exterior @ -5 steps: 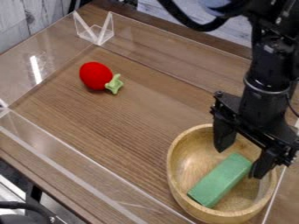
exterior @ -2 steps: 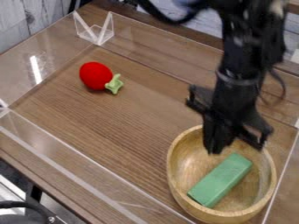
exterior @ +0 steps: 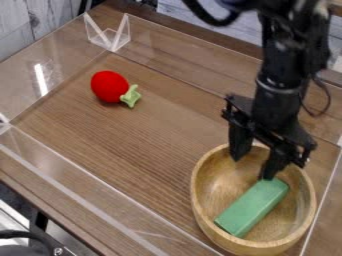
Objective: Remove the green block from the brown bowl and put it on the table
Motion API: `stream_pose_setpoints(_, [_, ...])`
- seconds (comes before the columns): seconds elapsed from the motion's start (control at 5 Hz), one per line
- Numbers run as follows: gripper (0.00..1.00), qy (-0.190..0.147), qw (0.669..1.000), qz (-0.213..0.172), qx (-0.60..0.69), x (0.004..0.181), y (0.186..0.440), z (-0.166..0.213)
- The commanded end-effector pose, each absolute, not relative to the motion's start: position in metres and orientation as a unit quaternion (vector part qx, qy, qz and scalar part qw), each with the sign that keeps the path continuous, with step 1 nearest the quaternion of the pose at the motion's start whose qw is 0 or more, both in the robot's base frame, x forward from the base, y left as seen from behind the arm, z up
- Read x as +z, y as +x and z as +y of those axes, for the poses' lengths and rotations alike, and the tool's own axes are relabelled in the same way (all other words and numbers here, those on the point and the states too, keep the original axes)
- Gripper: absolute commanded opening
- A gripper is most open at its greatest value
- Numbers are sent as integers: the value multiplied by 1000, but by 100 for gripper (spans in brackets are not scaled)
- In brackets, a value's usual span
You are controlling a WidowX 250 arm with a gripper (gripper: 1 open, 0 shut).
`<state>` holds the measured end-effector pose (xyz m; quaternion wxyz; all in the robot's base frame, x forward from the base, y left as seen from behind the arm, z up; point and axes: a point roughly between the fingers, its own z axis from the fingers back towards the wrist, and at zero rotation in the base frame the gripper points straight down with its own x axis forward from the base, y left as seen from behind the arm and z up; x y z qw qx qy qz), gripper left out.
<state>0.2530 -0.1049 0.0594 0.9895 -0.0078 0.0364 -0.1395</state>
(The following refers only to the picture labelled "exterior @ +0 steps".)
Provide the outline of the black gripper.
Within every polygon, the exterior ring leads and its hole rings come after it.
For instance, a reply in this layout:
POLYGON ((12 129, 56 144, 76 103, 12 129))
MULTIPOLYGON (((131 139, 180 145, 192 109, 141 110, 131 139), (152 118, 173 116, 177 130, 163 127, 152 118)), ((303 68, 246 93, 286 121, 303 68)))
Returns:
POLYGON ((222 117, 227 120, 230 155, 235 161, 250 152, 256 139, 270 148, 259 178, 271 180, 287 165, 304 167, 316 142, 299 124, 304 87, 280 87, 256 79, 252 98, 228 94, 222 117))

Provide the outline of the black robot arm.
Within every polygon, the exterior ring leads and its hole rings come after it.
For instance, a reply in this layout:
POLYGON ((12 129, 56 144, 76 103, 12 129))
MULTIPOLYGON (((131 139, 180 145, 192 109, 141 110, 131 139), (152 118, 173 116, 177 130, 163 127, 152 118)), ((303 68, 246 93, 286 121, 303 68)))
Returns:
POLYGON ((330 57, 331 9, 326 0, 217 0, 239 15, 255 10, 262 24, 263 62, 255 78, 255 94, 226 97, 222 117, 230 123, 234 160, 251 150, 254 141, 270 148, 259 177, 270 180, 287 165, 303 167, 316 142, 299 123, 310 83, 330 57))

